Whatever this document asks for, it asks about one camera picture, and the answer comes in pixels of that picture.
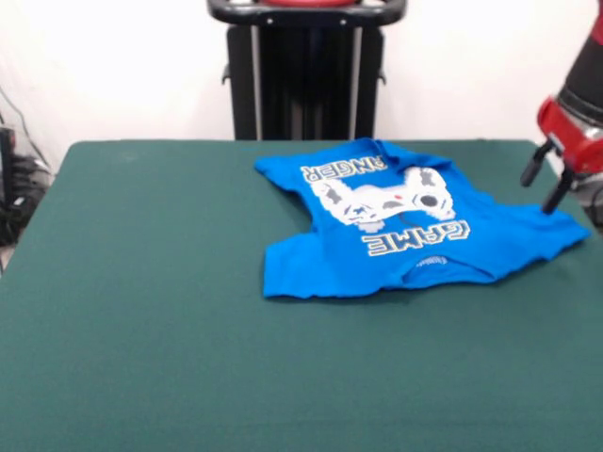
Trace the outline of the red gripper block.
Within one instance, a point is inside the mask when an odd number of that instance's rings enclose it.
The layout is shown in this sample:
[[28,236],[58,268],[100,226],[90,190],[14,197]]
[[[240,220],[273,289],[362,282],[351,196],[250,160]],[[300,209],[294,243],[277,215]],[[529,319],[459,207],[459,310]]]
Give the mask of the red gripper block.
[[542,103],[538,125],[546,137],[520,176],[520,185],[529,187],[540,172],[549,152],[560,153],[564,169],[559,182],[548,194],[542,212],[551,215],[571,190],[575,174],[597,174],[602,172],[602,138],[590,137],[588,127],[602,128],[602,96],[560,95],[548,97]]

